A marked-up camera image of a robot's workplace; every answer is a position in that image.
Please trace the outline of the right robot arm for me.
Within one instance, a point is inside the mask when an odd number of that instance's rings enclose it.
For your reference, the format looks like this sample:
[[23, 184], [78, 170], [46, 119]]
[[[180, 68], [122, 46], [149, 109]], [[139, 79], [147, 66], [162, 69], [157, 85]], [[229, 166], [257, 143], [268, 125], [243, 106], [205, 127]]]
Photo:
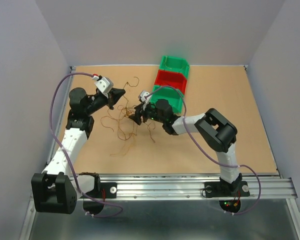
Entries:
[[235, 143], [238, 130], [220, 112], [211, 108], [196, 116], [180, 116], [173, 112], [172, 106], [165, 99], [155, 104], [141, 103], [129, 116], [136, 124], [147, 120], [162, 123], [162, 128], [169, 135], [199, 133], [208, 146], [217, 155], [220, 177], [217, 182], [206, 182], [201, 194], [205, 198], [244, 196], [242, 174], [239, 171]]

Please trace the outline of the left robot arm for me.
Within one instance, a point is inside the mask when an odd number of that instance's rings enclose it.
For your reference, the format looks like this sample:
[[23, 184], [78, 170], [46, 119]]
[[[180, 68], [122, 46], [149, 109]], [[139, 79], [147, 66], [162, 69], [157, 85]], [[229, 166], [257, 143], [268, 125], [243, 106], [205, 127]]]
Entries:
[[91, 172], [77, 174], [73, 164], [93, 130], [92, 114], [105, 106], [112, 109], [124, 94], [125, 90], [119, 88], [112, 88], [107, 94], [97, 90], [89, 95], [81, 87], [69, 92], [70, 110], [63, 139], [56, 142], [59, 147], [49, 164], [31, 179], [37, 212], [71, 214], [81, 197], [105, 199], [106, 192], [99, 175]]

